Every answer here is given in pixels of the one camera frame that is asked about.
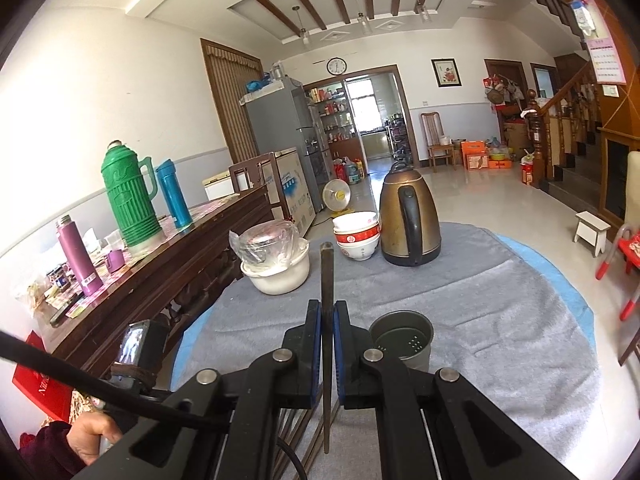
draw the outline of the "brown curtain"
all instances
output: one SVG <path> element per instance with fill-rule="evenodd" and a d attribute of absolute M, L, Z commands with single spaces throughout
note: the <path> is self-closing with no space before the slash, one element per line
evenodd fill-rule
<path fill-rule="evenodd" d="M 246 83 L 262 79 L 260 60 L 206 40 L 202 46 L 231 159 L 238 163 L 253 158 L 258 155 L 254 132 L 246 109 L 238 101 L 246 94 Z"/>

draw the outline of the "gold kettle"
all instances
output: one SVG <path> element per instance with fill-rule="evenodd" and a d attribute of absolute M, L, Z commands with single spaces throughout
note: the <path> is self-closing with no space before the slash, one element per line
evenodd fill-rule
<path fill-rule="evenodd" d="M 415 267 L 440 254 L 440 223 L 429 186 L 404 161 L 395 162 L 380 194 L 380 247 L 389 263 Z"/>

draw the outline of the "framed painting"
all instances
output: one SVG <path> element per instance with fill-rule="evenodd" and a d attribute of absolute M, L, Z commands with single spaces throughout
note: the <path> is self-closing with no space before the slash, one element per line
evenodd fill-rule
<path fill-rule="evenodd" d="M 455 59 L 432 59 L 438 86 L 462 86 Z"/>

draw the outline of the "bottle label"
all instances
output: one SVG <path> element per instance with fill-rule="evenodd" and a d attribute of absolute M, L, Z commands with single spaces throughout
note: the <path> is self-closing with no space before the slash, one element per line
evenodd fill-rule
<path fill-rule="evenodd" d="M 95 272 L 92 272 L 91 274 L 89 274 L 84 280 L 82 280 L 82 286 L 87 286 L 89 285 L 89 283 L 91 283 L 93 280 L 95 280 L 97 278 L 97 276 L 95 275 Z"/>

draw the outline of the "pink bottle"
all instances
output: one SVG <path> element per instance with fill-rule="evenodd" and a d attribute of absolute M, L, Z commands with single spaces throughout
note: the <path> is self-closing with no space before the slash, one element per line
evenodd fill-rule
<path fill-rule="evenodd" d="M 84 248 L 76 223 L 71 221 L 71 216 L 64 215 L 56 220 L 56 229 L 60 246 L 69 266 L 76 275 L 76 280 L 82 287 L 84 295 L 89 297 L 95 294 L 102 286 L 102 280 Z"/>

